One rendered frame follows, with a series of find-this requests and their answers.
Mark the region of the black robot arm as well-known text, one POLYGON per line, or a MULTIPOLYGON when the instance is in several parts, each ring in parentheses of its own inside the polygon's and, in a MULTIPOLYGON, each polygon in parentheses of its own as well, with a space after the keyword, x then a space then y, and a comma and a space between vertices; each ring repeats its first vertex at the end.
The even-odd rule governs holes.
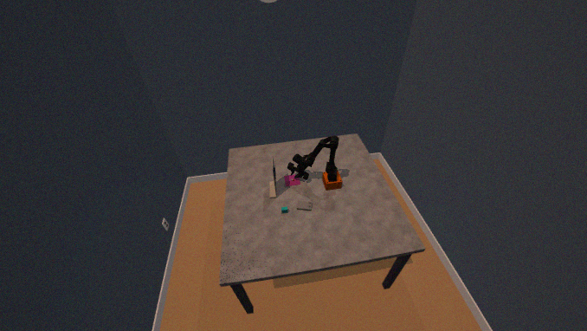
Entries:
POLYGON ((293 161, 296 162, 298 165, 301 166, 303 169, 307 169, 309 166, 312 167, 313 162, 319 152, 322 150, 323 147, 330 148, 330 158, 329 162, 326 163, 326 173, 329 182, 337 182, 337 170, 338 168, 335 166, 334 159, 335 159, 335 152, 339 145, 339 137, 338 136, 331 136, 325 139, 322 139, 319 144, 315 147, 315 149, 309 153, 308 155, 304 155, 301 157, 299 154, 295 154, 293 156, 293 161), (326 144, 330 141, 330 144, 326 144))

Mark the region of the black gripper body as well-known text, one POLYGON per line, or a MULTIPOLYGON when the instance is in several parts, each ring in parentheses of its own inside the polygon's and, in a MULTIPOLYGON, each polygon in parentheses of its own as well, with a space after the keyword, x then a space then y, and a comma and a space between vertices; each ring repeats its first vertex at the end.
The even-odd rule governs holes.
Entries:
POLYGON ((308 179, 309 173, 304 172, 306 169, 301 168, 300 165, 298 165, 297 167, 294 167, 294 164, 291 163, 291 162, 289 162, 288 163, 288 166, 287 166, 287 169, 290 170, 290 171, 293 171, 293 172, 295 172, 295 171, 298 172, 300 174, 300 176, 303 176, 304 175, 303 179, 305 179, 305 180, 308 179))

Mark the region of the magenta translucent square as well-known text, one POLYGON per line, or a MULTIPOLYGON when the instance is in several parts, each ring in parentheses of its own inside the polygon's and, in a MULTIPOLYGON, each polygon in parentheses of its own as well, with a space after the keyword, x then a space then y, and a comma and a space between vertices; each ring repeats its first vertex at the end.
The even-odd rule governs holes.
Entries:
POLYGON ((300 185, 300 179, 299 178, 295 178, 297 174, 295 175, 289 175, 289 176, 284 176, 285 178, 285 183, 286 186, 290 186, 290 185, 300 185), (290 179, 294 179, 294 181, 290 180, 290 179))

